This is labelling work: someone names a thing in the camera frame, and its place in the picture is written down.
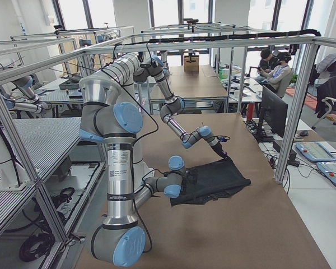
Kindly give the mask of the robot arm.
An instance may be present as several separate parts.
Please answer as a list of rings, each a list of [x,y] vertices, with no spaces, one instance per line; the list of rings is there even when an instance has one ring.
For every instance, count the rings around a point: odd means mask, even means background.
[[[220,140],[207,126],[188,133],[174,119],[182,109],[183,101],[170,88],[159,58],[151,56],[147,61],[136,53],[127,53],[79,82],[83,95],[83,109],[79,136],[96,143],[135,143],[136,134],[143,127],[143,119],[135,99],[122,101],[121,96],[132,98],[128,88],[152,77],[161,90],[166,103],[160,110],[161,120],[179,137],[188,149],[203,139],[221,158],[227,158]]]
[[[108,167],[108,214],[92,233],[88,248],[94,258],[118,267],[132,266],[145,248],[146,233],[139,226],[137,206],[156,192],[177,198],[186,173],[184,160],[172,156],[167,176],[147,178],[142,190],[134,192],[133,150],[142,127],[142,116],[130,102],[84,104],[80,137],[107,146]]]

